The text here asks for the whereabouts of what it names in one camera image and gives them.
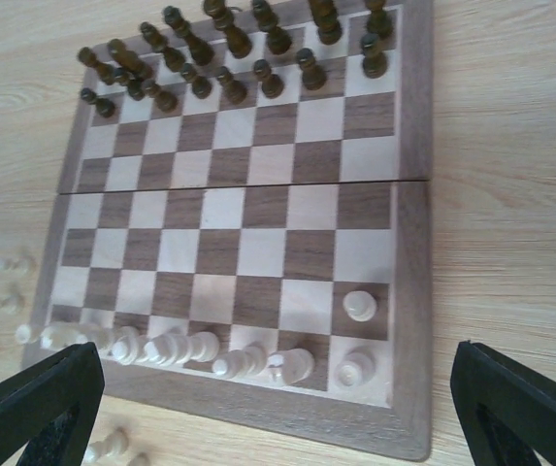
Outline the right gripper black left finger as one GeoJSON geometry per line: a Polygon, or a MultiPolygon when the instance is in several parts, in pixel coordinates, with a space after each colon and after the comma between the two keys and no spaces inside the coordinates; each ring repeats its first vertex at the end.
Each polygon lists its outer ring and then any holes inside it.
{"type": "Polygon", "coordinates": [[[94,343],[74,344],[0,382],[0,465],[80,465],[105,386],[94,343]]]}

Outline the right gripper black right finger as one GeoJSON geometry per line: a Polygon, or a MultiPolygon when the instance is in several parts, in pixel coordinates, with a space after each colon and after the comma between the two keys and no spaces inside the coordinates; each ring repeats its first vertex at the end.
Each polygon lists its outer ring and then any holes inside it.
{"type": "Polygon", "coordinates": [[[470,341],[458,345],[451,394],[475,465],[556,465],[556,382],[470,341]]]}

